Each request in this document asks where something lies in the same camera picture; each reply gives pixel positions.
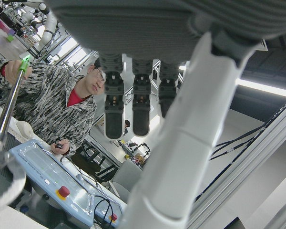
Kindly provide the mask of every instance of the black and white patterned jacket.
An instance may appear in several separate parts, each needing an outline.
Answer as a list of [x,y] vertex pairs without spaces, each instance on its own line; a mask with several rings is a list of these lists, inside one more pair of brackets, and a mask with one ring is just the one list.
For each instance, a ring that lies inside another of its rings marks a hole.
[[[6,62],[1,59],[0,68]],[[85,101],[67,107],[71,91],[83,76],[75,76],[57,65],[37,63],[31,67],[32,74],[21,85],[13,116],[28,122],[34,133],[48,144],[69,139],[69,155],[73,155],[91,129],[96,102],[91,95]],[[0,89],[4,93],[0,99],[1,107],[10,88],[11,84],[0,73]]]

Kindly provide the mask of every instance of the ceiling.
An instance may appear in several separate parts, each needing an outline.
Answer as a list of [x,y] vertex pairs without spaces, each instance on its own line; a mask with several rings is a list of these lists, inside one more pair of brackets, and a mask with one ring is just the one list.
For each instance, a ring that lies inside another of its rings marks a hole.
[[[242,79],[286,89],[286,36],[266,41],[268,51],[256,51]],[[286,103],[286,97],[238,86],[231,109],[267,121]]]

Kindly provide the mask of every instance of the black cable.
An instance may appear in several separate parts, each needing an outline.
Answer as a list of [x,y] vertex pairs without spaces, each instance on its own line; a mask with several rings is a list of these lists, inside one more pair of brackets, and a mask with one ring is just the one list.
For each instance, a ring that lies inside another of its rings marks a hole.
[[261,126],[255,128],[255,129],[253,129],[253,130],[248,131],[247,133],[241,135],[240,137],[238,137],[238,138],[236,138],[236,139],[234,139],[234,140],[230,140],[230,141],[227,141],[227,142],[220,143],[220,144],[216,145],[215,147],[222,146],[222,145],[227,144],[227,143],[230,143],[230,142],[238,141],[238,140],[240,140],[240,139],[242,139],[242,138],[244,138],[244,137],[249,136],[250,134],[253,134],[254,132],[256,132],[257,130],[259,130],[260,128],[263,128],[264,126],[265,126],[265,123],[262,124]]
[[16,17],[16,14],[15,14],[15,8],[13,6],[13,3],[11,4],[11,7],[13,8],[13,13],[14,13],[14,16],[13,16],[12,20],[14,20],[14,18]]
[[[102,196],[99,196],[99,195],[95,195],[95,197],[102,198],[102,200],[101,200],[100,202],[98,202],[97,205],[95,206],[94,212],[93,212],[94,215],[96,215],[96,214],[95,214],[95,211],[96,211],[97,206],[98,206],[100,203],[102,203],[103,201],[106,201],[106,202],[108,203],[108,208],[107,208],[107,210],[106,210],[106,213],[104,214],[104,217],[103,217],[103,219],[102,219],[102,222],[100,222],[100,223],[97,222],[97,224],[99,224],[99,225],[103,228],[103,227],[104,227],[104,224],[105,224],[105,222],[106,222],[105,219],[106,219],[106,215],[107,215],[107,213],[108,213],[109,208],[111,209],[111,215],[113,215],[113,209],[112,209],[112,206],[111,206],[111,203],[110,203],[110,200],[109,200],[109,199],[106,199],[106,198],[104,198],[104,197],[102,197]],[[111,220],[110,220],[110,223],[109,223],[107,229],[111,226],[111,224],[112,224],[112,217],[111,217]]]
[[284,104],[280,109],[278,109],[269,119],[265,122],[264,128],[262,128],[253,138],[250,139],[249,143],[244,147],[244,149],[214,178],[214,180],[206,187],[202,193],[200,193],[195,202],[219,179],[219,177],[248,149],[248,147],[265,131],[267,127],[286,109],[286,104]]
[[232,144],[232,143],[234,143],[234,142],[236,142],[236,141],[238,141],[238,140],[240,140],[240,139],[242,139],[242,138],[244,138],[244,137],[247,137],[247,136],[253,134],[254,132],[256,132],[257,130],[263,128],[263,127],[265,126],[265,124],[266,124],[266,123],[264,123],[263,125],[261,125],[261,126],[255,128],[255,129],[253,129],[253,130],[250,130],[249,132],[247,132],[247,133],[241,135],[240,137],[238,137],[238,138],[236,138],[236,139],[234,139],[234,140],[227,141],[227,142],[223,142],[223,143],[220,143],[220,144],[216,145],[215,147],[222,146],[223,144],[225,144],[224,146],[222,146],[222,147],[220,147],[219,149],[215,150],[215,151],[212,153],[212,156],[213,156],[214,154],[216,154],[218,151],[220,151],[220,150],[222,150],[223,148],[227,147],[228,145],[230,145],[230,144]]
[[222,156],[222,155],[228,154],[228,153],[230,153],[230,152],[232,152],[232,151],[238,149],[239,147],[243,146],[244,144],[250,142],[252,139],[253,139],[253,138],[250,138],[249,140],[247,140],[247,141],[245,141],[245,142],[243,142],[243,143],[241,143],[241,144],[238,144],[237,146],[234,146],[233,148],[231,148],[231,149],[225,151],[224,153],[222,153],[222,154],[220,154],[220,155],[217,155],[217,156],[215,156],[215,157],[212,157],[212,158],[210,159],[210,161],[213,160],[213,159],[216,159],[216,158],[218,158],[218,157],[220,157],[220,156]]

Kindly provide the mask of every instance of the fluorescent light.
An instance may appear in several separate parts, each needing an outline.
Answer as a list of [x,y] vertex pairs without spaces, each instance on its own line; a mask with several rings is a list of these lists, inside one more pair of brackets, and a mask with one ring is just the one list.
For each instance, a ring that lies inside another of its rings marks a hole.
[[182,70],[182,71],[184,71],[184,70],[185,70],[185,65],[180,65],[180,66],[179,66],[179,69]]
[[260,91],[269,92],[269,93],[273,93],[273,94],[278,94],[278,95],[286,97],[286,90],[285,89],[272,87],[272,86],[268,86],[268,85],[264,85],[264,84],[260,84],[260,83],[254,83],[254,82],[247,81],[247,80],[242,80],[242,79],[237,79],[235,83],[237,85],[242,85],[242,86],[245,86],[245,87],[250,87],[250,88],[253,88],[253,89],[260,90]]

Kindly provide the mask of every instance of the man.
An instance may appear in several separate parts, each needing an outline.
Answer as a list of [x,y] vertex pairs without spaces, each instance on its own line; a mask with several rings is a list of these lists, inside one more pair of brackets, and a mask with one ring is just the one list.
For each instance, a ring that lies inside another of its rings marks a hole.
[[[0,60],[0,99],[3,106],[16,81],[21,61]],[[86,76],[45,63],[28,68],[14,109],[17,120],[28,122],[56,154],[75,154],[94,121],[94,95],[104,92],[105,75],[97,59]]]
[[128,133],[128,130],[127,130],[128,127],[130,127],[130,122],[128,120],[125,120],[125,130],[124,130],[124,135],[123,136],[125,136],[125,134]]

